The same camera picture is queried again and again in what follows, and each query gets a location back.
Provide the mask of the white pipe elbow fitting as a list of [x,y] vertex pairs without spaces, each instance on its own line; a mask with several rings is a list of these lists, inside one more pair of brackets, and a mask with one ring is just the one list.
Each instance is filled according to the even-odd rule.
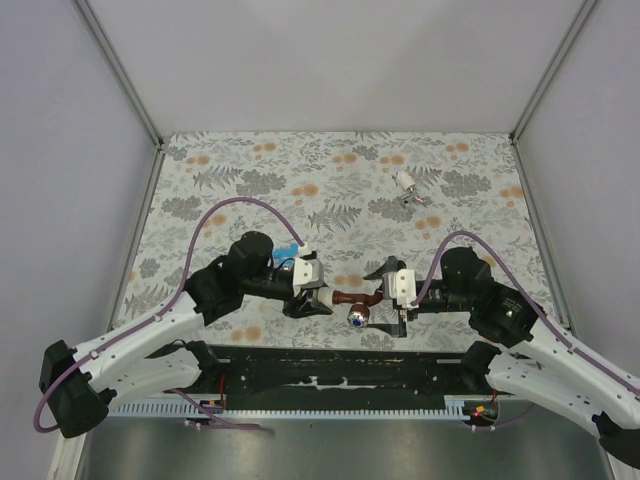
[[326,307],[330,308],[333,303],[333,290],[330,287],[322,287],[318,289],[317,301]]

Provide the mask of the brown faucet chrome knob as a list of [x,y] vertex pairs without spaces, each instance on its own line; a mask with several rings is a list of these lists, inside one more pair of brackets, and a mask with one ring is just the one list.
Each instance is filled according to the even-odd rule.
[[371,308],[384,300],[381,290],[373,294],[345,293],[334,290],[331,301],[334,305],[349,305],[347,322],[354,328],[365,328],[371,320]]

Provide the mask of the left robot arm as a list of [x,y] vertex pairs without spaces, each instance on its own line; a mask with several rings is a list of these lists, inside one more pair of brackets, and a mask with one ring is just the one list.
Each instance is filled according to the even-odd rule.
[[272,253],[269,236],[247,232],[227,254],[183,278],[170,299],[129,325],[76,346],[63,340],[49,345],[34,429],[47,432],[41,412],[49,410],[55,420],[52,428],[74,438],[131,400],[190,386],[212,391],[219,384],[220,368],[210,348],[203,342],[174,343],[236,312],[246,296],[282,302],[288,318],[331,314],[331,295],[316,252],[300,248],[290,268],[273,265]]

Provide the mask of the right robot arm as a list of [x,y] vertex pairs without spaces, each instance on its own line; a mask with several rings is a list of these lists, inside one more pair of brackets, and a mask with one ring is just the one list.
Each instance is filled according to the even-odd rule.
[[639,379],[545,316],[524,293],[495,281],[470,247],[446,250],[441,276],[420,281],[394,256],[378,280],[399,313],[389,334],[403,337],[420,313],[467,312],[480,335],[463,356],[458,381],[467,392],[487,387],[526,399],[582,427],[620,462],[639,466]]

